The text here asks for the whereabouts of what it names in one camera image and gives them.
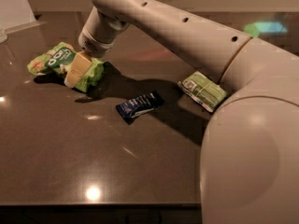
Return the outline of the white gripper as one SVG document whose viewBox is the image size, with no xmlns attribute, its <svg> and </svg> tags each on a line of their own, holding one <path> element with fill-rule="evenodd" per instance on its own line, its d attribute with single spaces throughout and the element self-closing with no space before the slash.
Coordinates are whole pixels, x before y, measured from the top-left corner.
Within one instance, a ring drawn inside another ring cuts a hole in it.
<svg viewBox="0 0 299 224">
<path fill-rule="evenodd" d="M 112 19 L 93 7 L 78 37 L 78 44 L 83 51 L 76 54 L 64 84 L 68 88 L 74 88 L 92 66 L 90 56 L 103 57 L 113 47 L 117 36 L 128 27 L 127 22 Z"/>
</svg>

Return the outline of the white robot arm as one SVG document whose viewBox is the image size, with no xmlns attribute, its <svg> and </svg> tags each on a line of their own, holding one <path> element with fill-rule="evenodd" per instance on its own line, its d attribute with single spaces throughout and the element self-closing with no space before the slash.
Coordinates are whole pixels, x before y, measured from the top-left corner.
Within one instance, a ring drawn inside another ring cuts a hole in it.
<svg viewBox="0 0 299 224">
<path fill-rule="evenodd" d="M 203 224 L 299 224 L 299 58 L 155 0 L 91 1 L 86 53 L 134 25 L 229 92 L 201 147 Z"/>
</svg>

